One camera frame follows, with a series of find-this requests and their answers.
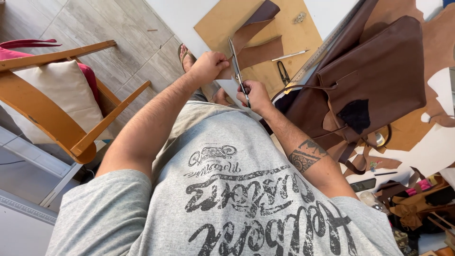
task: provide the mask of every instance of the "flip-flop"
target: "flip-flop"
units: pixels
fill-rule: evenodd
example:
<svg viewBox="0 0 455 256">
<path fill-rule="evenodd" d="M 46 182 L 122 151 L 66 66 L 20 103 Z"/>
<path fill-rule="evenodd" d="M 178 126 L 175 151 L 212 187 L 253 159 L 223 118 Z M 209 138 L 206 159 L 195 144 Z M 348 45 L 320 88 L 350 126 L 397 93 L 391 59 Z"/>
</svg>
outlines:
<svg viewBox="0 0 455 256">
<path fill-rule="evenodd" d="M 179 58 L 180 58 L 180 50 L 181 50 L 181 48 L 182 48 L 182 45 L 183 45 L 183 44 L 179 45 L 179 47 L 177 48 L 177 56 L 178 56 Z M 183 53 L 181 59 L 180 59 L 180 63 L 182 64 L 182 68 L 183 68 L 183 60 L 185 59 L 185 56 L 186 56 L 186 55 L 189 55 L 190 58 L 191 58 L 194 62 L 196 62 L 196 60 L 197 60 L 193 54 L 191 54 L 189 51 L 185 51 L 185 52 Z"/>
</svg>

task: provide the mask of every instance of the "hairy arm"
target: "hairy arm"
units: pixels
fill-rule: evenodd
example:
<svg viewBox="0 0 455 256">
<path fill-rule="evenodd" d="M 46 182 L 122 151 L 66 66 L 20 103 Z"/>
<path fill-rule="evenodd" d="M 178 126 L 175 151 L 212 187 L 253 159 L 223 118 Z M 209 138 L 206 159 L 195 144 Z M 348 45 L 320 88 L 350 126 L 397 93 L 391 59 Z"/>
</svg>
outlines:
<svg viewBox="0 0 455 256">
<path fill-rule="evenodd" d="M 314 187 L 327 197 L 358 197 L 344 178 L 339 165 L 308 135 L 289 121 L 270 102 L 265 86 L 256 81 L 245 81 L 251 108 L 264 118 L 277 137 L 289 161 Z M 237 98 L 244 102 L 242 93 Z"/>
<path fill-rule="evenodd" d="M 206 52 L 191 70 L 155 96 L 120 131 L 96 174 L 134 169 L 151 178 L 152 162 L 163 147 L 183 105 L 201 85 L 229 66 L 226 56 Z"/>
</svg>

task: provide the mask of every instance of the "wooden cutting board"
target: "wooden cutting board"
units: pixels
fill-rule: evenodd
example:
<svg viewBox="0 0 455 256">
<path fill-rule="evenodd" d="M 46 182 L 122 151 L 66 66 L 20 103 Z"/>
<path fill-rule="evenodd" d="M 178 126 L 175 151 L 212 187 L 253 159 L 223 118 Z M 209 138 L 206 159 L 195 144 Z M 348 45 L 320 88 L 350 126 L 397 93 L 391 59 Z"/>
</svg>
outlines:
<svg viewBox="0 0 455 256">
<path fill-rule="evenodd" d="M 212 51 L 220 51 L 229 58 L 232 54 L 228 46 L 228 36 L 242 26 L 262 4 L 262 0 L 220 0 L 195 26 L 194 29 Z M 282 62 L 289 78 L 299 71 L 314 51 L 322 44 L 313 19 L 302 0 L 272 0 L 280 7 L 280 12 L 270 24 L 256 34 L 246 45 L 255 46 L 265 43 L 279 35 L 283 35 L 284 54 L 306 49 L 310 51 L 297 56 L 283 59 Z M 294 24 L 293 20 L 299 13 L 306 12 L 303 22 Z M 252 79 L 263 82 L 270 97 L 284 88 L 277 62 L 265 61 L 241 71 L 244 80 Z"/>
</svg>

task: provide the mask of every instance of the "forearm tattoo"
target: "forearm tattoo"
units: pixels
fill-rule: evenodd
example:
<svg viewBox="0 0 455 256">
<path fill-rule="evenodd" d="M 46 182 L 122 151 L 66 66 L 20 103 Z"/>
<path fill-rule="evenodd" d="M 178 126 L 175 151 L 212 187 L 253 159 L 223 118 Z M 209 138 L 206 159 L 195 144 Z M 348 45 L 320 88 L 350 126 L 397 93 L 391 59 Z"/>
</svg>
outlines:
<svg viewBox="0 0 455 256">
<path fill-rule="evenodd" d="M 299 150 L 294 150 L 288 158 L 301 173 L 308 170 L 319 159 L 327 155 L 327 152 L 310 138 L 300 144 L 298 148 Z"/>
</svg>

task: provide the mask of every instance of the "pink fabric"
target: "pink fabric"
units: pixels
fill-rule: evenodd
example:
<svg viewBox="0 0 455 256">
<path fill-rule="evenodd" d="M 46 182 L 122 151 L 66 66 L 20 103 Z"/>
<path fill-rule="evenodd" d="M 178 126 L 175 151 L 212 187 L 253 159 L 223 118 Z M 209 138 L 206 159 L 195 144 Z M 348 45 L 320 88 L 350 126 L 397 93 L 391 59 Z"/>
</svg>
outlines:
<svg viewBox="0 0 455 256">
<path fill-rule="evenodd" d="M 53 44 L 43 44 L 46 43 L 56 43 L 57 40 L 49 39 L 49 40 L 36 40 L 36 39 L 23 39 L 23 40 L 13 40 L 8 41 L 0 44 L 0 61 L 2 60 L 9 60 L 21 57 L 29 57 L 34 56 L 32 54 L 18 52 L 18 51 L 11 51 L 9 49 L 20 48 L 20 47 L 53 47 L 53 46 L 61 46 L 61 45 L 53 45 Z M 79 68 L 81 69 L 82 73 L 84 74 L 85 78 L 87 79 L 87 83 L 90 86 L 90 89 L 95 97 L 96 103 L 98 102 L 98 88 L 96 87 L 96 78 L 95 73 L 93 70 L 82 63 L 78 63 Z"/>
<path fill-rule="evenodd" d="M 426 179 L 417 182 L 417 184 L 420 186 L 422 191 L 425 191 L 425 189 L 429 189 L 433 186 Z M 407 189 L 406 193 L 408 193 L 409 196 L 413 196 L 413 195 L 417 194 L 417 191 L 415 191 L 415 189 Z"/>
</svg>

